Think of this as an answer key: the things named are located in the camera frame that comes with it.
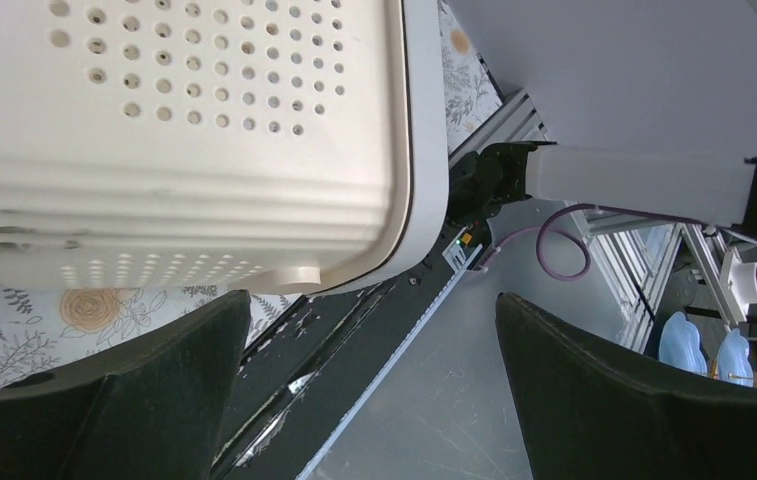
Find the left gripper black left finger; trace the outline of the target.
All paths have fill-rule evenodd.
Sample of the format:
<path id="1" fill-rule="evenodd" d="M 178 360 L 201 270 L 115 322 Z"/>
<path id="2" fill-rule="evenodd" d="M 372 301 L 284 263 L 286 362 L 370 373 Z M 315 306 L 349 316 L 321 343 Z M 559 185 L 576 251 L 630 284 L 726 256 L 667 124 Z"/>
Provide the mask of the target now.
<path id="1" fill-rule="evenodd" d="M 251 323 L 232 291 L 0 388 L 0 479 L 205 479 Z"/>

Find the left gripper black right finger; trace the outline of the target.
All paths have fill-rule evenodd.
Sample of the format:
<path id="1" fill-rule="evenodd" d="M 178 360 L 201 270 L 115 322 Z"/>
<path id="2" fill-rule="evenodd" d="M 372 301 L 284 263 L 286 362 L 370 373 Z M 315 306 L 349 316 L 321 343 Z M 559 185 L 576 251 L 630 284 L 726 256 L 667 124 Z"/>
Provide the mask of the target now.
<path id="1" fill-rule="evenodd" d="M 692 374 L 511 292 L 495 326 L 536 479 L 757 479 L 757 389 Z"/>

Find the cream perforated plastic basket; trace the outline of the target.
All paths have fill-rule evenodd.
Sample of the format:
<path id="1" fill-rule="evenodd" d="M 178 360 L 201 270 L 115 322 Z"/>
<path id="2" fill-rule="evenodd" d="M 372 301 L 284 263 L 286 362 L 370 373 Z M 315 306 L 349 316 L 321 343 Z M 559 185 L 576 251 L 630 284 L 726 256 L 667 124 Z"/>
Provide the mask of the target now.
<path id="1" fill-rule="evenodd" d="M 363 288 L 448 196 L 433 1 L 0 1 L 0 285 Z"/>

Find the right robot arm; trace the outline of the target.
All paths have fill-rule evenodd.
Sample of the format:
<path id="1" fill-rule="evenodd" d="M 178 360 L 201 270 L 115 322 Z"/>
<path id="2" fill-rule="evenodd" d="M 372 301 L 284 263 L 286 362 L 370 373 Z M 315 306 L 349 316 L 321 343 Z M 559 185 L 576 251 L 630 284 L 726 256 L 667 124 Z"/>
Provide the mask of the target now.
<path id="1" fill-rule="evenodd" d="M 757 155 L 502 142 L 466 155 L 450 178 L 447 216 L 456 223 L 539 199 L 728 228 L 757 241 Z"/>

